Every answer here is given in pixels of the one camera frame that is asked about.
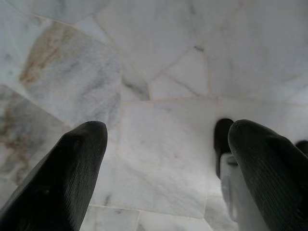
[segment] floor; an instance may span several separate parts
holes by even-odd
[[[108,127],[82,231],[236,231],[213,127],[308,139],[305,0],[0,0],[0,206],[66,131]]]

